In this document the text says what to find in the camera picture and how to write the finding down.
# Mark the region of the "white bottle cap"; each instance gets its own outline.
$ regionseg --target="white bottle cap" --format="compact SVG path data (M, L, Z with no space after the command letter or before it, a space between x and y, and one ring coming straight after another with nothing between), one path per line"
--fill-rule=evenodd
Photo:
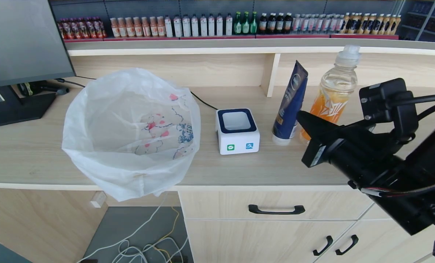
M359 64L362 54L359 53L360 46L346 45L344 50L339 52L336 57L336 64L343 66L356 66Z
M290 139L281 139L274 134L272 135L272 141L274 142L274 144L280 146L287 146L290 143Z

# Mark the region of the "yellow cable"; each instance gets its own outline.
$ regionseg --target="yellow cable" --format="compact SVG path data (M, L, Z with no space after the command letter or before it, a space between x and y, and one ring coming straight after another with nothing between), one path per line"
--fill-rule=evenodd
M165 236L163 236L161 239L159 239L159 241L163 240L164 238L168 237L171 233L173 233L173 231L174 231L174 229L175 229L175 224L177 223L177 219L178 219L179 216L180 216L180 213L179 213L177 210L175 210L175 208L174 208L173 206L171 206L171 208L172 208L172 210L174 210L174 211L177 213L177 216L175 217L175 220L173 221L173 227L172 227L172 230L171 230L167 235L165 235ZM169 253L167 252L167 250L160 249L160 248L156 248L156 247L153 247L153 248L154 248L155 250L157 250L157 251L164 251L164 252L167 254L167 258L168 258L168 260L171 261L170 255L169 255Z

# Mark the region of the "green bottle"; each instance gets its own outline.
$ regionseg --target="green bottle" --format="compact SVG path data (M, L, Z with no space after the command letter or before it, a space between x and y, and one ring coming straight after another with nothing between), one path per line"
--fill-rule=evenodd
M248 22L248 12L245 12L244 21L242 23L242 33L248 35L249 32L249 22Z
M240 35L242 33L242 22L240 21L240 12L237 12L237 16L234 21L234 35Z
M258 26L256 25L256 12L253 12L253 15L251 17L251 23L249 24L249 32L251 34L256 34L256 30L258 29Z

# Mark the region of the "orange drink bottle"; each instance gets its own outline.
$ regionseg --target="orange drink bottle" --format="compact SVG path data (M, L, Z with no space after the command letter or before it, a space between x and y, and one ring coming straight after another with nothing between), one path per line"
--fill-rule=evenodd
M357 67L361 54L360 47L346 45L336 57L334 67L321 77L318 96L314 100L310 113L324 120L336 123L346 106L350 95L357 86ZM304 129L299 135L304 144L308 144L310 136Z

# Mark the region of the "blue tube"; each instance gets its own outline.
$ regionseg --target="blue tube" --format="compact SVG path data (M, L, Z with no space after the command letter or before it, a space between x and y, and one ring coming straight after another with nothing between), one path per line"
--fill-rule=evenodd
M304 101L308 72L296 61L279 112L272 128L273 141L279 145L288 145L295 135L297 112Z

